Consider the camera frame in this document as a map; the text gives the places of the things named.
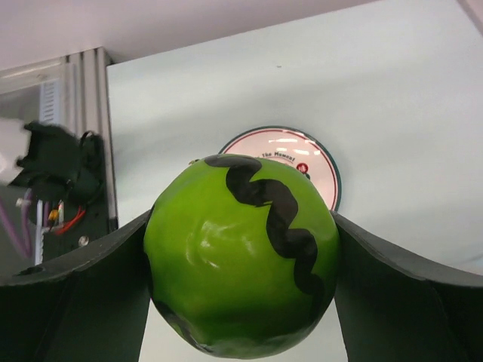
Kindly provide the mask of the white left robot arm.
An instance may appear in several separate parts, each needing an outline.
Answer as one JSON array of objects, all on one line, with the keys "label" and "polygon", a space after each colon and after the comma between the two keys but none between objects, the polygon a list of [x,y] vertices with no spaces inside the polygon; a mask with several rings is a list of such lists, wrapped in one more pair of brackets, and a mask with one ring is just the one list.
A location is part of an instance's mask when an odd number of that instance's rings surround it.
[{"label": "white left robot arm", "polygon": [[33,190],[43,201],[88,206],[106,194],[102,137],[77,137],[57,124],[1,118],[1,184]]}]

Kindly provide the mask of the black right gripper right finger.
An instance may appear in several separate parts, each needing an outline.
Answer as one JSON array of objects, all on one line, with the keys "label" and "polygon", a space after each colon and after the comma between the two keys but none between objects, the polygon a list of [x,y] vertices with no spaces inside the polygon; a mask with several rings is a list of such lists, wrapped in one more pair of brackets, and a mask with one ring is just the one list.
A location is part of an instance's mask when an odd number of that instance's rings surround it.
[{"label": "black right gripper right finger", "polygon": [[332,214],[335,302],[352,362],[480,361],[482,277],[419,256]]}]

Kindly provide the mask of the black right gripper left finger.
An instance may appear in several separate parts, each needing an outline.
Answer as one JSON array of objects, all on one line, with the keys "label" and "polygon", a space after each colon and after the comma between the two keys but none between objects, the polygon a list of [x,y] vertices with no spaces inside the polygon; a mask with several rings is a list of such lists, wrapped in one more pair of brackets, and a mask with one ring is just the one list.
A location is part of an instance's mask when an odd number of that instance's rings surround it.
[{"label": "black right gripper left finger", "polygon": [[137,361],[149,308],[148,213],[1,278],[3,361]]}]

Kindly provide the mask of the green fake watermelon ball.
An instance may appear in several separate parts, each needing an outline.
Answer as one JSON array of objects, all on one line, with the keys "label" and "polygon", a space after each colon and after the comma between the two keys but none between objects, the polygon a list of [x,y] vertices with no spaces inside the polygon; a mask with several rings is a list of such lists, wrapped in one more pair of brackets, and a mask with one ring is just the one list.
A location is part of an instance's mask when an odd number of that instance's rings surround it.
[{"label": "green fake watermelon ball", "polygon": [[265,158],[192,162],[152,206],[143,240],[152,301],[213,357],[255,359],[302,342],[334,297],[340,239],[311,181]]}]

